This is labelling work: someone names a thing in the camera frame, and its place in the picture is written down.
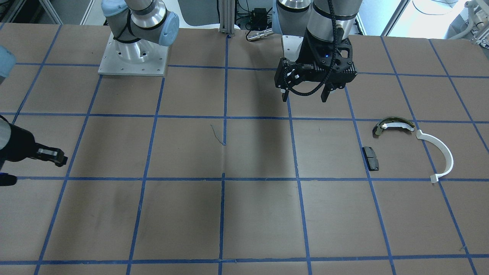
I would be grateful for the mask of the olive brake shoe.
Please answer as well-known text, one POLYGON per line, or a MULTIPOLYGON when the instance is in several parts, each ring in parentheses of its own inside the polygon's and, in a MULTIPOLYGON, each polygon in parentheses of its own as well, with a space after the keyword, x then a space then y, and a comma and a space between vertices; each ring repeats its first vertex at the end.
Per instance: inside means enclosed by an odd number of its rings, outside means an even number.
POLYGON ((387 130, 389 128, 401 128, 410 132, 414 132, 415 127, 416 126, 413 122, 407 120, 404 117, 385 117, 374 126, 374 128, 372 129, 372 135, 377 138, 384 132, 384 130, 387 130))

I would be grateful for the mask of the black brake pad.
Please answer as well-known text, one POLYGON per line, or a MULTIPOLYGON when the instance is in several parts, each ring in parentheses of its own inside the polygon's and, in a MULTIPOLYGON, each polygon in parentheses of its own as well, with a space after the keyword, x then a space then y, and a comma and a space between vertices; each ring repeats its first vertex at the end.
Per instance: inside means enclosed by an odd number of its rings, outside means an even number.
POLYGON ((369 171, 379 171, 379 161, 377 155, 372 147, 362 147, 363 156, 366 160, 366 164, 369 171))

